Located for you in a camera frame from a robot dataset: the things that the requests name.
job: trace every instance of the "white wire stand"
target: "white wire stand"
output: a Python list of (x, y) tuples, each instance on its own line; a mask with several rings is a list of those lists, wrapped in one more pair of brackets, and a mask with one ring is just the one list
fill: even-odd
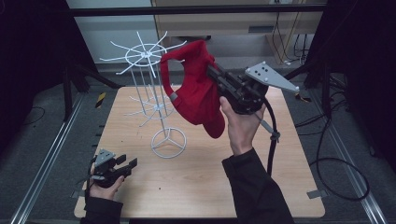
[[(136, 87), (136, 92), (138, 98), (130, 96), (133, 101), (137, 101), (141, 104), (142, 110), (136, 111), (134, 113), (125, 114), (126, 116), (133, 116), (136, 114), (143, 114), (147, 119), (139, 127), (144, 126), (152, 119), (159, 120), (162, 125), (162, 129), (154, 134), (151, 140), (151, 149), (153, 152), (161, 158), (174, 158), (180, 155), (186, 148), (187, 140), (186, 135), (177, 128), (168, 127), (166, 123), (166, 118), (174, 112), (174, 108), (168, 108), (171, 104), (169, 97), (163, 93), (161, 77), (158, 76), (158, 63), (161, 60), (163, 53), (166, 53), (169, 49), (174, 49), (184, 45), (186, 42), (176, 45), (170, 48), (164, 48), (160, 45), (161, 41), (166, 37), (165, 35), (156, 44), (144, 44), (140, 34), (138, 32), (137, 36), (140, 41), (140, 45), (134, 46), (133, 48), (127, 48), (121, 45), (117, 45), (113, 42), (114, 46), (122, 49), (126, 49), (126, 53), (123, 57), (112, 58), (112, 59), (100, 59), (102, 61), (116, 61), (125, 60), (129, 66), (123, 71), (116, 73), (116, 75), (122, 75), (128, 70), (131, 71), (134, 86)], [(138, 67), (139, 71), (134, 71), (134, 67)], [(149, 74), (149, 80), (145, 80), (144, 74)], [(143, 90), (137, 85), (137, 79), (141, 78)], [(160, 91), (157, 92), (156, 81), (160, 86)]]

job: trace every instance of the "gray floor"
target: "gray floor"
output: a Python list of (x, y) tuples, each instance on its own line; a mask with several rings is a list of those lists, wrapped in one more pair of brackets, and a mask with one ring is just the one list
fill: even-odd
[[(174, 43), (181, 39), (173, 38)], [(267, 61), (280, 74), (287, 74), (299, 66), (296, 61), (292, 65), (275, 63), (274, 54), (269, 49), (266, 39), (261, 35), (213, 36), (207, 42), (207, 48), (216, 61), (226, 69), (242, 69), (256, 63)], [(129, 75), (115, 76), (114, 73), (103, 73), (108, 79), (123, 85), (131, 85)], [(75, 223), (73, 211), (76, 199), (70, 198), (74, 189), (80, 189), (88, 169), (89, 160), (96, 150), (100, 133), (106, 125), (106, 118), (111, 109), (117, 90), (112, 90), (102, 83), (88, 78), (91, 89), (87, 93), (73, 90), (75, 102), (81, 100), (75, 122), (71, 124), (66, 138), (60, 143), (59, 154), (55, 154), (54, 163), (49, 166), (47, 179), (39, 188), (37, 197), (31, 198), (34, 206), (28, 209), (28, 222), (31, 223)], [(292, 82), (303, 86), (304, 74), (294, 78)], [(106, 98), (100, 108), (95, 108), (100, 93), (105, 92)], [(296, 100), (294, 95), (284, 92), (294, 123), (320, 114), (319, 106)], [(303, 97), (316, 99), (320, 96), (320, 87), (312, 90), (301, 90)], [(343, 95), (334, 96), (334, 104), (344, 100)], [(22, 200), (35, 181), (35, 175), (49, 154), (52, 143), (62, 129), (64, 118), (64, 97), (62, 85), (40, 92), (34, 102), (26, 123), (9, 146), (8, 154), (0, 162), (0, 223), (8, 223), (19, 208)], [(297, 223), (396, 223), (396, 174), (383, 159), (372, 157), (369, 146), (353, 115), (346, 111), (347, 105), (339, 107), (332, 113), (332, 128), (323, 138), (320, 157), (340, 157), (339, 148), (346, 150), (354, 164), (367, 177), (370, 187), (370, 201), (350, 202), (330, 193), (323, 198), (326, 209), (324, 217), (319, 219), (296, 219)], [(298, 133), (317, 133), (322, 130), (324, 119), (297, 128)], [(318, 149), (320, 134), (300, 135), (307, 161), (314, 161)], [(320, 163), (320, 171), (324, 181), (348, 197), (356, 197), (356, 186), (353, 174), (348, 175), (345, 165), (333, 161)], [(312, 172), (319, 189), (325, 189), (318, 179), (315, 166)], [(372, 220), (368, 211), (378, 208), (385, 220)]]

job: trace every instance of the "wooden table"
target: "wooden table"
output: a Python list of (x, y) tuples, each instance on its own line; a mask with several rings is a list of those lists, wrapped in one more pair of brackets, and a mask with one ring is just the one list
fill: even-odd
[[(187, 145), (173, 159), (160, 158), (153, 153), (151, 140), (162, 129), (161, 122), (152, 119), (140, 127), (147, 120), (142, 113), (126, 116), (142, 110), (141, 104), (131, 96), (138, 98), (136, 87), (119, 89), (96, 151), (104, 148), (117, 156), (126, 154), (127, 161), (138, 159), (132, 175), (125, 179), (117, 193), (116, 200), (124, 203), (121, 216), (236, 217), (231, 187), (221, 165), (223, 159), (232, 155), (227, 129), (222, 137), (212, 139), (202, 125), (192, 125), (174, 112), (164, 120), (165, 125), (180, 129), (186, 135)], [(273, 178), (282, 189), (294, 217), (322, 217), (325, 210), (321, 199), (309, 199), (306, 194), (317, 186), (282, 91), (270, 88), (267, 98), (281, 132), (274, 157)], [(268, 112), (264, 119), (271, 123)], [(254, 140), (264, 166), (269, 138), (270, 134), (260, 127)], [(171, 144), (163, 148), (176, 149)], [(79, 198), (76, 217), (85, 216), (83, 207), (84, 199)]]

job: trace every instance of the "red cloth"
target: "red cloth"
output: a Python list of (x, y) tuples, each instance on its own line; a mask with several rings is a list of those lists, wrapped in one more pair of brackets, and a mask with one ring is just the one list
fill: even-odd
[[(170, 59), (184, 60), (185, 76), (176, 91), (169, 81), (167, 61)], [(208, 53), (205, 41), (194, 41), (161, 57), (161, 76), (163, 88), (177, 112), (191, 124), (203, 124), (212, 138), (219, 138), (224, 132), (225, 122), (219, 110), (218, 86), (206, 74), (209, 64), (216, 67), (215, 58)]]

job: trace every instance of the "human hand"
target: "human hand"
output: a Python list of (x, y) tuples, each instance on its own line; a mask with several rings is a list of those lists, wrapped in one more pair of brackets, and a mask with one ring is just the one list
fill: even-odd
[(235, 156), (242, 155), (253, 148), (253, 138), (263, 118), (265, 105), (256, 115), (239, 115), (233, 111), (227, 98), (220, 97), (221, 110), (228, 119), (228, 136)]
[(121, 186), (122, 182), (124, 181), (124, 176), (120, 176), (116, 182), (108, 189), (104, 189), (99, 187), (97, 184), (91, 183), (92, 186), (90, 187), (90, 196), (94, 198), (103, 198), (113, 201), (114, 196)]

